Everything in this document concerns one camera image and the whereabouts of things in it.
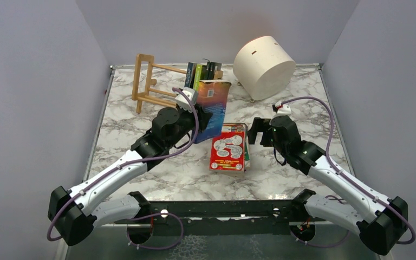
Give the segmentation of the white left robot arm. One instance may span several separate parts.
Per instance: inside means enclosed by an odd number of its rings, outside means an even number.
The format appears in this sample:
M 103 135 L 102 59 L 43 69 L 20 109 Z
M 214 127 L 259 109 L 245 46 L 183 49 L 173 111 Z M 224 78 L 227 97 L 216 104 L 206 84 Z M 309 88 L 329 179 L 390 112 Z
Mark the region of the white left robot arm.
M 211 117 L 212 113 L 200 105 L 191 112 L 182 108 L 161 109 L 151 128 L 116 162 L 84 183 L 68 190 L 59 186 L 51 192 L 47 239 L 57 240 L 51 236 L 56 229 L 58 239 L 73 246 L 99 226 L 135 217 L 148 204 L 140 193 L 118 200 L 107 197 L 163 160 L 188 149 Z

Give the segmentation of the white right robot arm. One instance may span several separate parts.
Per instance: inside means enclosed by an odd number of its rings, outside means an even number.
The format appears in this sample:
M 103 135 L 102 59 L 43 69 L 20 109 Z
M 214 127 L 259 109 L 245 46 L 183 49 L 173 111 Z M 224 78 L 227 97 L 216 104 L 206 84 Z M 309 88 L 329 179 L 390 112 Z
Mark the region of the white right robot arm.
M 301 192 L 292 201 L 294 213 L 330 221 L 357 235 L 378 255 L 387 255 L 400 243 L 407 231 L 408 204 L 373 190 L 349 174 L 313 142 L 302 140 L 297 125 L 287 115 L 272 119 L 256 117 L 248 130 L 253 145 L 262 133 L 260 145 L 272 147 L 285 164 L 312 177 L 338 194 L 346 204 L 330 201 L 311 190 Z

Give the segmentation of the dark green hardcover book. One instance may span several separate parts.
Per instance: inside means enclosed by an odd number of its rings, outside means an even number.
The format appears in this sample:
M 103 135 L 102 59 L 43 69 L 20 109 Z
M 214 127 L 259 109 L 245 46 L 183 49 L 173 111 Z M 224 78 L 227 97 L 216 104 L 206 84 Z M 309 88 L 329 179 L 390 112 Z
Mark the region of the dark green hardcover book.
M 216 80 L 219 79 L 220 72 L 222 68 L 222 64 L 219 62 L 211 62 L 210 63 L 210 71 L 209 71 L 209 80 Z

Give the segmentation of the blue cover paperback book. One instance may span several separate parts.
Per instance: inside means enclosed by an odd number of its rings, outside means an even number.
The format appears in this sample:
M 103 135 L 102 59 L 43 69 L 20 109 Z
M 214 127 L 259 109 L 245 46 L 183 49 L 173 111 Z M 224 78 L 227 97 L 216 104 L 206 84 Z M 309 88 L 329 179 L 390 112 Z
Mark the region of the blue cover paperback book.
M 221 134 L 231 85 L 230 81 L 225 80 L 200 80 L 196 89 L 197 104 L 203 108 L 204 112 L 209 112 L 212 116 L 203 131 L 202 126 L 199 127 L 200 132 L 194 141 L 195 144 Z

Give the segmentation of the wooden dowel rack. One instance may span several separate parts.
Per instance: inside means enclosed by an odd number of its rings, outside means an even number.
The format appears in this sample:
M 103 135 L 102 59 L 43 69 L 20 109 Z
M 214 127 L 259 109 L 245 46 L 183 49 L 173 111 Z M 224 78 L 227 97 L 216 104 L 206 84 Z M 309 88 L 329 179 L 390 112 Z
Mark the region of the wooden dowel rack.
M 141 81 L 141 66 L 142 64 L 147 64 L 146 75 L 144 78 L 144 88 L 140 90 L 140 81 Z M 204 80 L 204 70 L 206 67 L 206 63 L 203 65 L 203 71 L 201 73 L 200 80 Z M 176 97 L 174 93 L 156 89 L 155 86 L 157 85 L 157 78 L 153 76 L 153 71 L 155 69 L 160 69 L 168 72 L 174 72 L 178 74 L 183 74 L 186 77 L 187 69 L 177 69 L 173 66 L 167 66 L 162 64 L 157 64 L 154 62 L 154 56 L 148 54 L 137 54 L 135 60 L 135 69 L 134 69 L 134 78 L 132 84 L 132 100 L 136 101 L 136 113 L 140 114 L 142 111 L 142 104 L 144 102 L 152 103 L 154 105 L 160 105 L 164 107 L 175 107 L 176 103 L 171 101 L 170 98 Z M 224 72 L 219 71 L 220 78 L 217 80 L 222 79 Z

